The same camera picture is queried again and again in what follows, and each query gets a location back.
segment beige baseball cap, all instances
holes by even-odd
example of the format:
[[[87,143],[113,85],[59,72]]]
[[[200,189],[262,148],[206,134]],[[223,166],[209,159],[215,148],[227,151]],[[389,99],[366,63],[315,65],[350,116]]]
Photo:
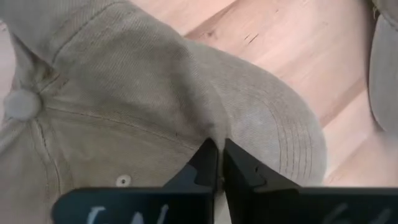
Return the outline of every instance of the beige baseball cap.
[[[380,12],[369,68],[369,95],[376,121],[398,135],[398,1],[374,0]]]
[[[80,187],[167,183],[226,138],[320,184],[316,117],[270,73],[179,36],[127,0],[0,0],[16,55],[0,132],[1,223],[50,223]]]

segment canvas material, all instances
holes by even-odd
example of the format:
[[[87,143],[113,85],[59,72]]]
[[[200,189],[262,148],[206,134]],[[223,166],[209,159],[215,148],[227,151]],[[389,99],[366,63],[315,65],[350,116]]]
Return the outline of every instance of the canvas material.
[[[114,187],[121,175],[162,186],[208,137],[220,149],[232,138],[299,184],[322,181],[321,128],[270,73],[128,1],[0,0],[0,17],[16,54],[12,91],[42,100],[36,117],[6,114],[2,124],[4,223],[50,223],[61,194]]]
[[[398,135],[398,1],[375,0],[377,19],[369,67],[369,95],[376,121]]]

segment fabric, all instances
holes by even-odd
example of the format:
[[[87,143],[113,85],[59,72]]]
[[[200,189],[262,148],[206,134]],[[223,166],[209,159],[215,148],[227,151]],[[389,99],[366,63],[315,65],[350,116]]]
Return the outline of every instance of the fabric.
[[[381,128],[398,136],[398,1],[374,0],[376,24],[369,68],[371,108]]]
[[[270,73],[180,37],[129,1],[0,0],[0,18],[16,54],[10,96],[29,91],[41,103],[25,105],[37,111],[30,119],[5,109],[1,223],[51,223],[54,202],[79,187],[124,177],[162,186],[208,137],[220,150],[231,138],[298,184],[321,183],[321,128]]]

